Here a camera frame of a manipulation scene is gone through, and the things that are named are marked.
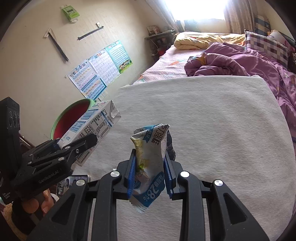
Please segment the person left hand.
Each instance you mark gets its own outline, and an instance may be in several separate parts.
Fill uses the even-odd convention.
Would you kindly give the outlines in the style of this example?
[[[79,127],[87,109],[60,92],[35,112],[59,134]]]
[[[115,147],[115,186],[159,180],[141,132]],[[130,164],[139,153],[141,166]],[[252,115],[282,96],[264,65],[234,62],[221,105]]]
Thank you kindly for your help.
[[[49,210],[54,206],[55,201],[51,196],[51,192],[49,189],[43,191],[42,196],[44,198],[42,203],[39,203],[39,201],[36,198],[23,201],[23,210],[26,213],[32,214],[35,213],[38,209],[40,209],[42,211],[43,216],[45,216],[49,212]]]

